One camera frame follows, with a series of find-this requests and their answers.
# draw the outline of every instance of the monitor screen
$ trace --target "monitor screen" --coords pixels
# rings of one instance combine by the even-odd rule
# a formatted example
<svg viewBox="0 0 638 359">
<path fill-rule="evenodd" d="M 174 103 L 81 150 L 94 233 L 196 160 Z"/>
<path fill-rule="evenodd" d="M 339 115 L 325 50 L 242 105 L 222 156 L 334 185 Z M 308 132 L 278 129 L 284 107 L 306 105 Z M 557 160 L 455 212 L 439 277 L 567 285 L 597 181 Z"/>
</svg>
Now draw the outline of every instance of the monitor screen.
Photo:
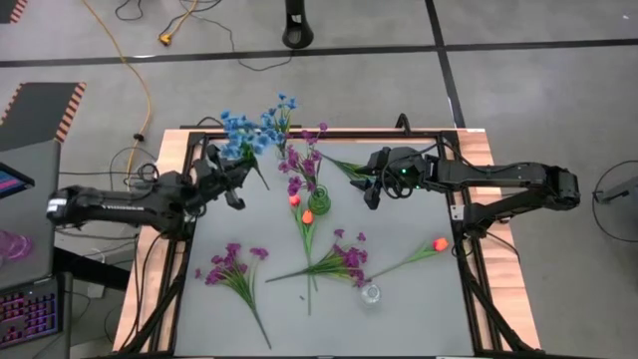
<svg viewBox="0 0 638 359">
<path fill-rule="evenodd" d="M 0 163 L 0 198 L 34 186 L 32 179 Z"/>
</svg>

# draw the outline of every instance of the backlit keyboard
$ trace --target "backlit keyboard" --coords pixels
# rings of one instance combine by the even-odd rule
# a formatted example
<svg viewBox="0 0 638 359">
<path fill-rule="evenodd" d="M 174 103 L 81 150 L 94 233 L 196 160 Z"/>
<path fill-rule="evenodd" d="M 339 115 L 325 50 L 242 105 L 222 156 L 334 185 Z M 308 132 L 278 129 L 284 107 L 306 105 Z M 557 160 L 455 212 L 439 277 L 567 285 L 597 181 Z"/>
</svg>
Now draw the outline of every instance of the backlit keyboard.
<svg viewBox="0 0 638 359">
<path fill-rule="evenodd" d="M 62 330 L 60 284 L 52 278 L 0 292 L 0 349 Z"/>
</svg>

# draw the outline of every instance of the table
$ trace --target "table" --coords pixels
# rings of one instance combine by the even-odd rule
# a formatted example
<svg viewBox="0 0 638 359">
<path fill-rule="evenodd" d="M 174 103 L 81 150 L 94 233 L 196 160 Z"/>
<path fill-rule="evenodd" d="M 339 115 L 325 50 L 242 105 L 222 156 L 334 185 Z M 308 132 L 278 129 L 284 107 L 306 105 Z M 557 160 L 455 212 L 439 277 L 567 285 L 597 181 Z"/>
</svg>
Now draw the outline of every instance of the table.
<svg viewBox="0 0 638 359">
<path fill-rule="evenodd" d="M 159 158 L 157 162 L 158 169 L 161 173 L 168 171 L 180 172 L 183 168 L 185 161 L 186 148 L 188 146 L 188 138 L 191 132 L 203 132 L 204 130 L 168 130 L 164 133 L 161 148 L 159 150 Z M 221 130 L 205 130 L 209 133 L 219 133 Z M 399 140 L 394 137 L 393 139 L 380 138 L 378 134 L 385 133 L 402 133 L 402 129 L 334 129 L 332 133 L 340 133 L 342 139 L 335 141 L 344 142 L 384 142 L 384 143 L 406 143 L 414 142 L 415 144 L 423 143 L 423 139 L 406 139 L 400 138 Z M 493 164 L 491 152 L 489 150 L 489 144 L 487 142 L 487 136 L 484 130 L 448 130 L 448 129 L 412 129 L 416 131 L 450 131 L 456 132 L 459 139 L 460 149 L 464 157 L 475 165 L 489 165 Z M 368 134 L 377 134 L 375 140 L 366 139 L 348 139 L 347 134 L 353 132 L 365 132 Z M 500 199 L 499 188 L 471 188 L 470 194 L 473 201 L 481 203 L 490 203 L 492 201 Z M 505 239 L 509 243 L 513 244 L 513 239 L 508 225 L 495 224 L 490 228 L 490 231 L 499 237 Z M 144 281 L 145 293 L 142 301 L 142 307 L 140 310 L 140 322 L 141 327 L 149 318 L 153 310 L 158 303 L 158 297 L 160 293 L 160 283 L 162 281 L 163 269 L 168 253 L 168 242 L 165 240 L 159 241 L 153 250 L 149 253 L 152 242 L 157 237 L 158 233 L 150 227 L 145 227 L 140 235 L 140 241 L 138 245 L 138 253 L 136 259 L 139 262 L 136 275 L 139 276 L 140 281 Z M 531 316 L 531 310 L 529 308 L 529 302 L 525 291 L 525 286 L 522 280 L 522 274 L 520 267 L 516 260 L 516 256 L 506 247 L 501 244 L 486 238 L 481 241 L 480 248 L 482 251 L 482 257 L 484 260 L 484 267 L 487 274 L 487 281 L 491 291 L 492 301 L 498 308 L 502 316 L 507 320 L 511 327 L 518 333 L 518 335 L 527 344 L 538 347 L 538 338 Z M 179 267 L 182 257 L 179 254 L 183 251 L 183 243 L 180 243 L 176 249 L 176 255 L 174 257 L 172 273 L 176 274 L 176 270 Z M 146 276 L 142 278 L 142 263 L 149 253 L 148 264 L 146 268 Z M 132 326 L 135 321 L 137 313 L 137 300 L 136 300 L 136 285 L 134 277 L 131 277 L 127 290 L 127 295 L 124 302 L 122 316 L 120 318 L 120 324 L 118 327 L 118 333 L 114 343 L 114 350 L 119 350 L 127 336 L 129 335 Z M 170 332 L 171 326 L 174 320 L 174 306 L 175 300 L 166 311 L 161 328 L 159 329 L 158 350 L 167 350 L 170 345 Z M 481 337 L 482 348 L 489 349 L 493 347 L 493 344 L 489 340 L 487 320 L 484 312 L 479 307 L 479 304 L 475 301 L 475 307 L 477 308 L 478 317 L 478 332 Z"/>
</svg>

